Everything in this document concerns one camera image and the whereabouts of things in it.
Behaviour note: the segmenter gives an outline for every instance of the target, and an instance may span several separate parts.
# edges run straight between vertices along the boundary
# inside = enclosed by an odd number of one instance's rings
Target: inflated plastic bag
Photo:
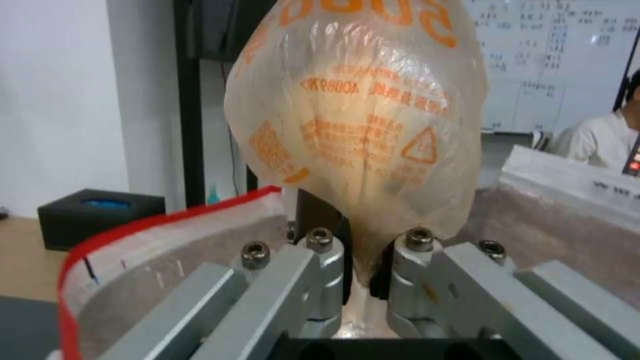
[[[485,95],[459,0],[280,0],[229,74],[225,115],[259,177],[349,217],[366,284],[397,233],[465,223]]]

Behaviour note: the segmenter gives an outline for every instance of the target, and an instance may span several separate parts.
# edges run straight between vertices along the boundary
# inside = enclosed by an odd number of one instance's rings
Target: red tape
[[[246,204],[247,202],[251,202],[271,193],[279,193],[280,191],[281,189],[277,186],[267,186],[253,192],[234,197],[233,199],[224,200],[217,204],[199,206],[170,215],[156,215],[144,218],[95,235],[74,247],[71,252],[69,252],[69,255],[62,265],[60,276],[58,277],[58,318],[60,322],[60,338],[64,359],[80,360],[82,358],[78,347],[77,322],[74,316],[71,315],[71,312],[62,297],[62,288],[65,284],[65,280],[67,279],[67,273],[76,263],[82,261],[92,252],[109,245],[110,243],[114,243],[140,231],[150,229],[151,227],[166,225],[200,215],[233,208],[234,206]]]

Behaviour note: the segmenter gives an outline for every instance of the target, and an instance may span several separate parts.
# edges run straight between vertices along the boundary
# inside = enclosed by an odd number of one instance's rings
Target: black box
[[[108,229],[164,213],[164,197],[91,189],[38,208],[44,246],[50,250],[69,250]]]

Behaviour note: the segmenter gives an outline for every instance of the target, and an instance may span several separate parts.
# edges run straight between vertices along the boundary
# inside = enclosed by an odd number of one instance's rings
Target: wooden table
[[[0,221],[0,295],[56,301],[56,284],[66,252],[45,250],[36,219]]]

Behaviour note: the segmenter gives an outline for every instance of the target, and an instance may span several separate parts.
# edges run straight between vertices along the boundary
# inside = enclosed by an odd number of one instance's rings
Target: person
[[[552,152],[622,172],[640,131],[640,69],[631,77],[626,100],[620,110],[566,130]]]

